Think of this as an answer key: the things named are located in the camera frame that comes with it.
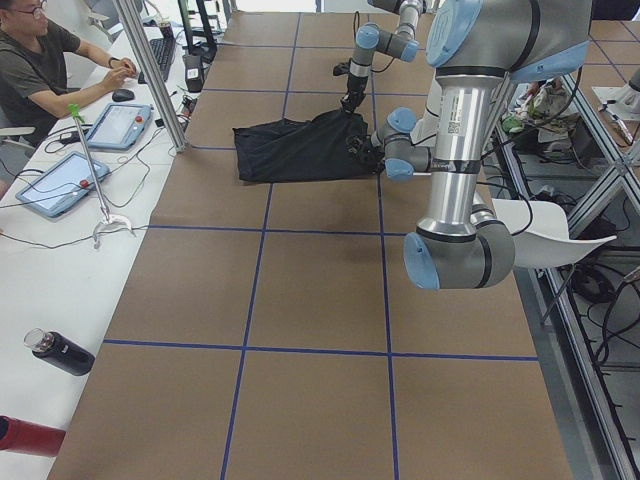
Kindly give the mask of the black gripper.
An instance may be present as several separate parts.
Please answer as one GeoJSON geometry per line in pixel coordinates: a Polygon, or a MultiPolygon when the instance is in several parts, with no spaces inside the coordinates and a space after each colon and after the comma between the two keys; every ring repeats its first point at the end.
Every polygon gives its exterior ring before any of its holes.
{"type": "Polygon", "coordinates": [[[353,114],[356,111],[356,105],[360,105],[363,102],[366,97],[365,90],[367,84],[367,76],[348,75],[347,92],[345,96],[340,99],[341,109],[345,113],[353,114]]]}
{"type": "Polygon", "coordinates": [[[372,145],[370,136],[349,136],[346,139],[346,149],[351,163],[361,173],[381,173],[384,170],[384,155],[372,145]]]}

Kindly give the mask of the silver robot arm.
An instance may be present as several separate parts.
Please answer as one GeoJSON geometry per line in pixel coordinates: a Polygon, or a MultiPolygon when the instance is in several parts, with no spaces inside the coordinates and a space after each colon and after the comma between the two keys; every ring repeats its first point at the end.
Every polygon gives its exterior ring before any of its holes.
{"type": "Polygon", "coordinates": [[[431,175],[426,213],[404,240],[404,263],[422,289],[484,288],[512,270],[514,241],[476,192],[493,91],[504,81],[552,79],[585,61],[588,1],[447,1],[435,9],[425,45],[440,96],[432,149],[411,134],[399,108],[373,134],[389,177],[431,175]]]}
{"type": "Polygon", "coordinates": [[[363,102],[368,79],[372,73],[374,55],[381,53],[392,60],[412,62],[419,50],[415,39],[420,17],[427,12],[426,1],[368,1],[372,7],[399,16],[393,32],[381,29],[376,23],[366,23],[354,33],[354,49],[348,61],[333,68],[334,76],[347,76],[347,89],[341,98],[341,108],[353,113],[363,102]]]}

